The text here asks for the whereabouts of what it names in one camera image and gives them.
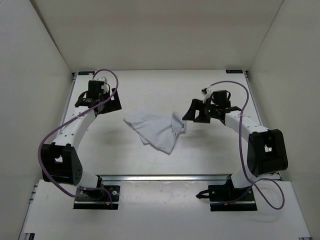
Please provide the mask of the white fabric skirt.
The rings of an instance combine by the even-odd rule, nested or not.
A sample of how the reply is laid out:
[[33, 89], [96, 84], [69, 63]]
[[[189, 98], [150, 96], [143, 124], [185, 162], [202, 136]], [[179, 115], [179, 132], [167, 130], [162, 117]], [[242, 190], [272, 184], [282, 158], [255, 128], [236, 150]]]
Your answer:
[[133, 113], [123, 118], [140, 136], [144, 145], [170, 155], [180, 134], [187, 130], [187, 124], [176, 113], [168, 115], [151, 112]]

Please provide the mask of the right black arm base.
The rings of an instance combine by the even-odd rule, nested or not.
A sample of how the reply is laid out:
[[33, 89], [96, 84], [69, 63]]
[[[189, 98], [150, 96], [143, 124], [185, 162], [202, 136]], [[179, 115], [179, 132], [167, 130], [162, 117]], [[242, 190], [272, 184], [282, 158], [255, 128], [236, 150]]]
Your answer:
[[208, 185], [200, 191], [197, 199], [209, 199], [211, 212], [254, 212], [257, 211], [252, 187], [235, 188], [231, 179], [224, 184]]

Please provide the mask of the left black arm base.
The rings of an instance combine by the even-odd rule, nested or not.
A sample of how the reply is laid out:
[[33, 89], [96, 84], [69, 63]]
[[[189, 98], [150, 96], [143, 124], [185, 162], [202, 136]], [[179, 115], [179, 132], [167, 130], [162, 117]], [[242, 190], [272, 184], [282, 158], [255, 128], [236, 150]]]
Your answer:
[[103, 183], [103, 187], [109, 192], [109, 195], [103, 190], [88, 191], [84, 188], [78, 188], [75, 193], [73, 209], [118, 210], [121, 183], [119, 181], [107, 181]]

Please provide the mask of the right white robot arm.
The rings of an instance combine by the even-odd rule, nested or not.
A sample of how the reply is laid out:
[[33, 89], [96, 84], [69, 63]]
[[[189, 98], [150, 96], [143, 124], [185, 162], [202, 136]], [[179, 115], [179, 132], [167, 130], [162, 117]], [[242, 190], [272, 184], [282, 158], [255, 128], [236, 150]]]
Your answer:
[[238, 133], [240, 141], [247, 142], [247, 155], [241, 170], [232, 174], [231, 183], [224, 187], [226, 198], [236, 200], [242, 195], [243, 188], [267, 174], [288, 168], [284, 136], [280, 130], [268, 129], [243, 115], [239, 107], [231, 105], [231, 93], [227, 90], [202, 92], [205, 98], [193, 99], [182, 119], [208, 124], [211, 119], [217, 119]]

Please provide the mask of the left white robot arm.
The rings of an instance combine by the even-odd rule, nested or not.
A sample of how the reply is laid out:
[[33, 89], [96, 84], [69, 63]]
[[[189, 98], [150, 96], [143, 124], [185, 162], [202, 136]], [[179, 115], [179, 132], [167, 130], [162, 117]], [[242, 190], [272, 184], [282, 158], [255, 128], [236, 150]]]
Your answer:
[[105, 76], [93, 78], [81, 93], [71, 118], [63, 125], [52, 143], [40, 147], [43, 178], [54, 184], [68, 184], [87, 189], [93, 199], [104, 195], [102, 178], [84, 171], [78, 148], [89, 126], [97, 116], [121, 110], [117, 88], [111, 88]]

